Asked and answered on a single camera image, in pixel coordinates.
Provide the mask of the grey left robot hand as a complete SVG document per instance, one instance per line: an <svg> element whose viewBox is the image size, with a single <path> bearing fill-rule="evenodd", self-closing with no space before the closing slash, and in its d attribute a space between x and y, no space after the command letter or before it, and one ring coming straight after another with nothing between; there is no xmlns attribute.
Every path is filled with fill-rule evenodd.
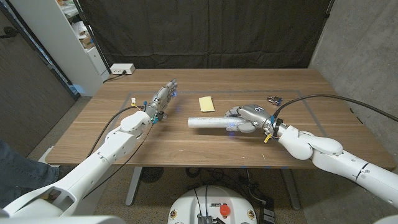
<svg viewBox="0 0 398 224"><path fill-rule="evenodd" d="M145 106L144 111L150 116L153 123L162 121L166 115L164 110L168 103L176 95L177 80L174 78L163 86L153 97L150 103Z"/></svg>

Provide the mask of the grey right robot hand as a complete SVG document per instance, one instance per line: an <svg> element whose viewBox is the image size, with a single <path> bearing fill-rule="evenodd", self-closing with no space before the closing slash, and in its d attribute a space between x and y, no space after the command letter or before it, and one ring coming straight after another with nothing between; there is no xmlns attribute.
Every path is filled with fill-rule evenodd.
<svg viewBox="0 0 398 224"><path fill-rule="evenodd" d="M276 137L279 130L276 119L259 105L236 106L227 111L224 116L242 118L244 120L243 123L230 124L226 128L227 131L252 133L256 128L262 128L267 135L272 134L273 137Z"/></svg>

